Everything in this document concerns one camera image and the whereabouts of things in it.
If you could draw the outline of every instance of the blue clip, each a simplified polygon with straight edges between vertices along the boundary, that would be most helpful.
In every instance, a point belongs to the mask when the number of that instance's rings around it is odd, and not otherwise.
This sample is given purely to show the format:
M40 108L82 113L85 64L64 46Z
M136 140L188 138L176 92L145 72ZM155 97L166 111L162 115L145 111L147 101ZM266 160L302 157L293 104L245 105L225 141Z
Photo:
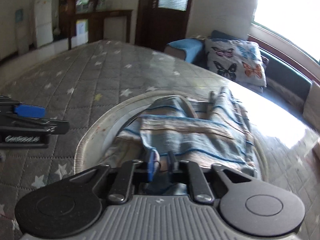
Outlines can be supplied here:
M153 179L153 174L155 171L155 150L152 149L150 152L150 158L149 158L149 162L148 162L148 181L151 182Z
M41 106L20 104L14 107L14 112L22 117L43 118L45 115L45 108Z

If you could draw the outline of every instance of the striped towel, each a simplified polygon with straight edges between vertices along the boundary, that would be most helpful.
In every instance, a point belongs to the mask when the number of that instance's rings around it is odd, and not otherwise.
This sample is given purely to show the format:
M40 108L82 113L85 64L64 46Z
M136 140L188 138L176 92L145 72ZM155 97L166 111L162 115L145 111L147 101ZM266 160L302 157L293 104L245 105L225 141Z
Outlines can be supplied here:
M253 136L246 110L228 87L209 100L178 95L157 99L116 136L101 163L113 167L150 157L161 170L172 151L178 160L210 168L220 163L254 176Z

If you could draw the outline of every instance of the black clamp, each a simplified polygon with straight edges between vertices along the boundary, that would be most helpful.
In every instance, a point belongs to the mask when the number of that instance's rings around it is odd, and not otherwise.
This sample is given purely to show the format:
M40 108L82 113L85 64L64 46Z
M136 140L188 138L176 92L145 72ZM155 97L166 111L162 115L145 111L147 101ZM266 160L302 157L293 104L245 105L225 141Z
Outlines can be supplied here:
M299 230L305 208L293 193L220 164L201 169L171 157L173 163L171 182L187 185L187 201L213 208L231 228L257 237ZM74 236L97 222L104 210L112 213L109 207L129 204L141 183L148 183L146 162L127 161L115 169L99 165L27 194L17 203L15 217L24 233Z
M68 121L44 119L45 109L0 96L0 149L47 148L51 134L65 134Z

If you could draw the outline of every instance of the wall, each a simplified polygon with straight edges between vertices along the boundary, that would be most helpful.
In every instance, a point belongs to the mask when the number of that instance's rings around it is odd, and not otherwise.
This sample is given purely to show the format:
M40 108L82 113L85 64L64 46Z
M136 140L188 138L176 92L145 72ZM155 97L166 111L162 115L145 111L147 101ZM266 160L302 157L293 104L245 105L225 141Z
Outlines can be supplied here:
M213 30L246 40L257 0L193 0L187 37Z
M106 0L106 3L110 4L111 9L133 9L130 42L134 44L139 0ZM125 41L125 24L125 19L121 17L105 19L104 37Z
M15 38L15 11L23 8L24 19L28 30L28 41L32 43L30 30L30 10L34 0L0 0L0 59L18 50ZM55 12L59 0L52 0L52 24L56 25Z
M313 59L311 59L307 54L303 53L300 49L293 46L286 40L255 24L252 24L250 26L249 34L283 52L284 54L304 66L318 79L320 79L320 65Z

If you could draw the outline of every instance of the bright window light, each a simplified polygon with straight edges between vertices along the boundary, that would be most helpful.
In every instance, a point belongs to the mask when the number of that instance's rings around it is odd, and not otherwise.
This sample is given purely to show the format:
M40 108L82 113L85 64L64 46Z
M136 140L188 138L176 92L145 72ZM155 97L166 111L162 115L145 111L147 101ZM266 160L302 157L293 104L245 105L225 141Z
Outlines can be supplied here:
M320 0L258 0L254 21L320 60Z

